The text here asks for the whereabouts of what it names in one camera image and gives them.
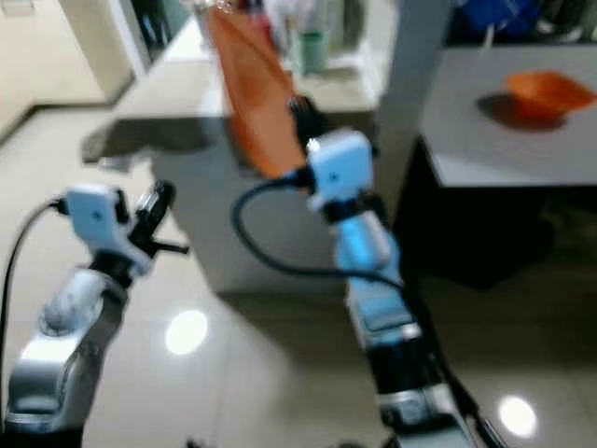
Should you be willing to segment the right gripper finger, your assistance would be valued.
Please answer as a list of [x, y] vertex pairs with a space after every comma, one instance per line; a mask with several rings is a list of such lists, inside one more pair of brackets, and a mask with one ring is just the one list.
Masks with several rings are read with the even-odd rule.
[[326, 116], [307, 95], [294, 95], [289, 99], [289, 112], [294, 120], [298, 143], [307, 146], [313, 138], [326, 132]]

